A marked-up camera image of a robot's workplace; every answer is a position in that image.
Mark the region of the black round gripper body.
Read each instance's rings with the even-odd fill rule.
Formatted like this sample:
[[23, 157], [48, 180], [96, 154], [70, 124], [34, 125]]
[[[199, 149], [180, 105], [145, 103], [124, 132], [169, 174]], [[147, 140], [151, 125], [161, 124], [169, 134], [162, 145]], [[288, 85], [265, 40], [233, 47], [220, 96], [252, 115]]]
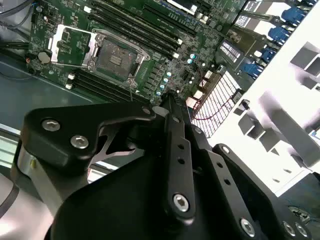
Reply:
[[239, 231], [207, 170], [193, 174], [193, 223], [164, 210], [163, 163], [137, 159], [74, 192], [51, 226], [53, 240], [237, 240]]

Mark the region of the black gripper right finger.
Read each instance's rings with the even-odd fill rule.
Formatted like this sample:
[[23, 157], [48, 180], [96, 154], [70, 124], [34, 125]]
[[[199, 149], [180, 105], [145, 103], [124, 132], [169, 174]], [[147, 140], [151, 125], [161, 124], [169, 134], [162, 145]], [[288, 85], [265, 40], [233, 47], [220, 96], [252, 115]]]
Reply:
[[188, 107], [175, 101], [186, 121], [192, 162], [202, 170], [200, 199], [214, 240], [310, 240], [312, 234], [225, 144], [211, 147], [191, 124]]

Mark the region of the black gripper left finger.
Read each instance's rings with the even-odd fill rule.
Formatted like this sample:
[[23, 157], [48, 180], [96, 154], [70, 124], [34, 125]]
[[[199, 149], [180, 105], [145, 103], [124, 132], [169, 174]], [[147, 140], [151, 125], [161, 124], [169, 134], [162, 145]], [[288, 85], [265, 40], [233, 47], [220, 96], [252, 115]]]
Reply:
[[76, 191], [143, 157], [163, 164], [164, 211], [178, 223], [196, 214], [191, 144], [175, 95], [140, 102], [39, 108], [21, 133], [21, 171], [53, 214]]

